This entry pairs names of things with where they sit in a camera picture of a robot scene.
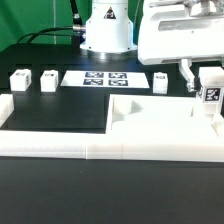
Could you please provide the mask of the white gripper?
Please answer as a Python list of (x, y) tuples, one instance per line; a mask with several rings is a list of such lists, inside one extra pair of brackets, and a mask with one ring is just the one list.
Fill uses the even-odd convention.
[(145, 1), (138, 37), (144, 65), (179, 62), (189, 92), (200, 91), (192, 61), (224, 58), (224, 1)]

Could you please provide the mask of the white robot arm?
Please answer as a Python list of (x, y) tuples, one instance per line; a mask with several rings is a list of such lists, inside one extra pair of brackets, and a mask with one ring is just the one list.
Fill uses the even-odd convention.
[(105, 59), (135, 51), (144, 65), (177, 63), (196, 91), (191, 64), (224, 61), (224, 0), (144, 0), (137, 43), (128, 0), (93, 0), (85, 31), (83, 53)]

